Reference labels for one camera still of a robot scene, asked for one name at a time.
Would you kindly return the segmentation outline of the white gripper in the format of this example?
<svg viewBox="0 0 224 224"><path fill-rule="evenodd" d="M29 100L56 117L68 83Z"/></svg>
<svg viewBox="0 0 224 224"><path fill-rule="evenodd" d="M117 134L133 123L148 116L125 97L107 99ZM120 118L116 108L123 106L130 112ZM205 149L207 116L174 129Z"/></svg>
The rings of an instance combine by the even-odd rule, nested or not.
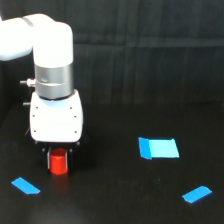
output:
<svg viewBox="0 0 224 224"><path fill-rule="evenodd" d="M64 145L67 149L77 146L83 137L83 108L79 92L60 100L42 99L32 93L29 110L29 128L25 135L33 142ZM50 170L51 150L42 149L43 165ZM69 173L74 168L74 151L67 151Z"/></svg>

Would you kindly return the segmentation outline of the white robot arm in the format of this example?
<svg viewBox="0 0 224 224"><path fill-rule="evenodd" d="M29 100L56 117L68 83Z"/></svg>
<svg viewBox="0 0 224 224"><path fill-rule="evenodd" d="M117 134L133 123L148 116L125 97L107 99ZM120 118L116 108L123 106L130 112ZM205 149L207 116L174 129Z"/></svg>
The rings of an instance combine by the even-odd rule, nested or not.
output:
<svg viewBox="0 0 224 224"><path fill-rule="evenodd" d="M23 83L31 94L29 132L43 144L47 169L56 175L72 170L74 146L83 134L83 110L73 83L71 27L45 14L0 22L0 61L33 55L35 76Z"/></svg>

